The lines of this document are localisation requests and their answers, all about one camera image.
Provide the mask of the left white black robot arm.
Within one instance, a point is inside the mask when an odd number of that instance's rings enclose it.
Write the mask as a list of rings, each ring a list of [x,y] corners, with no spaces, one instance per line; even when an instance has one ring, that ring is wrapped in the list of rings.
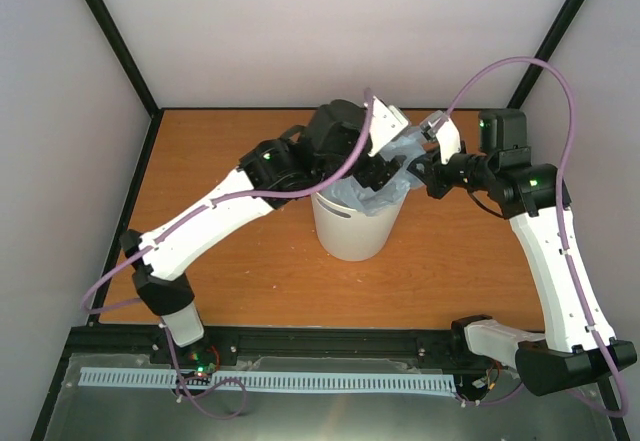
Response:
[[[127,230],[120,245],[134,267],[136,293],[168,328],[174,353],[193,364],[208,351],[186,276],[197,258],[242,226],[332,181],[354,177],[365,188],[382,189],[402,161],[385,159],[381,152],[408,125],[400,111],[375,96],[362,106],[333,100],[307,124],[260,142],[218,186],[173,220],[145,233]]]

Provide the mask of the white plastic trash bin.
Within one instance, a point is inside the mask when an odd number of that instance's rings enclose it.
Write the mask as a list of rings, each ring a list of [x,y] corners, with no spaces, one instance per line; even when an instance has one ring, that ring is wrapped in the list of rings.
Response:
[[[344,261],[374,257],[385,246],[408,192],[406,183],[374,191],[348,178],[312,195],[319,242]]]

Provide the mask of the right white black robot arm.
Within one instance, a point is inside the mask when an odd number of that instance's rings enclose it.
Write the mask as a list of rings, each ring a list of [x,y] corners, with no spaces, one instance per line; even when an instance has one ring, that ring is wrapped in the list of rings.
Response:
[[[617,338],[595,299],[575,241],[571,198],[557,180],[557,168],[532,162],[525,114],[484,110],[478,125],[479,151],[472,154],[451,118],[434,112],[420,125],[432,146],[410,170],[434,199],[461,188],[483,191],[499,206],[526,256],[544,331],[469,316],[451,324],[454,350],[513,369],[536,396],[595,383],[634,364],[634,345]]]

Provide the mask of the translucent blue trash bag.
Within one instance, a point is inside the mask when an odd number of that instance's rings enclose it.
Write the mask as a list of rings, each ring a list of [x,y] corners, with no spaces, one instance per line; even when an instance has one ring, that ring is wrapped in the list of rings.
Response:
[[[381,150],[380,155],[385,161],[391,161],[395,156],[403,156],[404,161],[399,171],[379,191],[363,188],[351,176],[336,181],[320,194],[328,201],[369,217],[374,216],[379,211],[403,201],[411,189],[422,186],[422,182],[409,173],[407,168],[412,160],[425,153],[425,143],[426,139],[420,129],[412,126]]]

